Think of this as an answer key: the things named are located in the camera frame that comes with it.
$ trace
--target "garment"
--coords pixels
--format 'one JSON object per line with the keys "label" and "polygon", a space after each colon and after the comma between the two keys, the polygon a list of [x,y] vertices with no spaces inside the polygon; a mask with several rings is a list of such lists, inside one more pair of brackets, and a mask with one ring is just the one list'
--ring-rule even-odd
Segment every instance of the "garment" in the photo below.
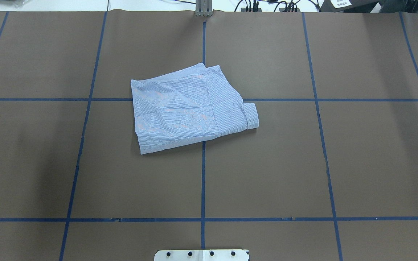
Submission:
{"label": "garment", "polygon": [[244,103],[219,66],[189,68],[132,80],[135,132],[141,154],[215,139],[259,126],[254,103]]}

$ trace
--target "shirt cuff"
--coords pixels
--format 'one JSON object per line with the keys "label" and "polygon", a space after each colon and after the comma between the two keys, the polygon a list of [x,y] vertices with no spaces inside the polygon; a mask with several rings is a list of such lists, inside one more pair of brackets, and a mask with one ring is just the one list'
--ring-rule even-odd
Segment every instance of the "shirt cuff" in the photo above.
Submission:
{"label": "shirt cuff", "polygon": [[247,120],[247,129],[259,127],[259,116],[257,116],[256,104],[243,103],[243,111]]}

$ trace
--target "striped cloth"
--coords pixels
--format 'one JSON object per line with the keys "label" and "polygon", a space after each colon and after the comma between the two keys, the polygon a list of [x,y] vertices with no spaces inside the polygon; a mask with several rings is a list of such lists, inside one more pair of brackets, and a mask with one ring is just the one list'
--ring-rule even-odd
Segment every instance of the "striped cloth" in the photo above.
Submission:
{"label": "striped cloth", "polygon": [[141,154],[259,127],[255,104],[243,102],[219,66],[132,80],[131,92]]}

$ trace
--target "white bracket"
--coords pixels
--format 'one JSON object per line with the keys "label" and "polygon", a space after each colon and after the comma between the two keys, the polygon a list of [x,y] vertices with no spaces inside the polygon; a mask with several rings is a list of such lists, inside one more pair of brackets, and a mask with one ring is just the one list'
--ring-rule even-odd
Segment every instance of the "white bracket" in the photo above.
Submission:
{"label": "white bracket", "polygon": [[212,0],[196,0],[196,16],[212,16]]}
{"label": "white bracket", "polygon": [[154,261],[249,261],[249,250],[160,250]]}

